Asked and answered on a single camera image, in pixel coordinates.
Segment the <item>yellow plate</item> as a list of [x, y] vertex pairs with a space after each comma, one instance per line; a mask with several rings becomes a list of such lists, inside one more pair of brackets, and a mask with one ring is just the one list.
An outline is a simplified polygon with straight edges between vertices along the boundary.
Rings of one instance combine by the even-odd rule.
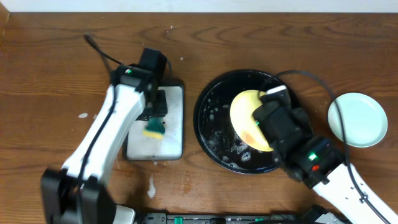
[[245, 90], [234, 97], [229, 109], [231, 124], [236, 134], [248, 146], [261, 152], [272, 152], [273, 149], [252, 116], [253, 112], [262, 105], [258, 93], [260, 96], [265, 95], [263, 91]]

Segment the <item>green yellow sponge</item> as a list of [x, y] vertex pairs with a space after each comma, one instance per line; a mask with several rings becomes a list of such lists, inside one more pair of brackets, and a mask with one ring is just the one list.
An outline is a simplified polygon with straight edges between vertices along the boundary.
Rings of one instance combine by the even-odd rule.
[[161, 118], [150, 118], [143, 129], [143, 135], [154, 138], [162, 139], [165, 134], [165, 127]]

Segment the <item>light green plate front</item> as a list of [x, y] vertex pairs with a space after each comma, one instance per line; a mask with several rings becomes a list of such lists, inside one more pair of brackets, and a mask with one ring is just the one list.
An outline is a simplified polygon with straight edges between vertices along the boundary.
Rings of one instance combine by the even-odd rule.
[[345, 93], [328, 109], [328, 124], [339, 139], [353, 147], [370, 147], [387, 133], [388, 120], [382, 106], [362, 93]]

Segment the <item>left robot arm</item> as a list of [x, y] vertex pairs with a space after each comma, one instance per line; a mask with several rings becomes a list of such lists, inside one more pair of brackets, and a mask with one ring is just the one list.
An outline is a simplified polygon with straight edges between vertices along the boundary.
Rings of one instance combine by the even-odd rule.
[[136, 120], [162, 116], [158, 87], [167, 57], [143, 50], [136, 65], [110, 72], [110, 86], [95, 121], [60, 170], [40, 181], [46, 223], [133, 223], [133, 209], [117, 204], [107, 185], [113, 164]]

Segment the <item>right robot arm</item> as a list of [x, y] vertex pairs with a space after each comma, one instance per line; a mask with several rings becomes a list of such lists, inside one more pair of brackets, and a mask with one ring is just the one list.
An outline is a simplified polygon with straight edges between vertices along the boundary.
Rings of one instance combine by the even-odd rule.
[[281, 85], [260, 96], [252, 117], [279, 168], [334, 205], [351, 223], [397, 223], [397, 214], [365, 183], [327, 138], [313, 132], [301, 107]]

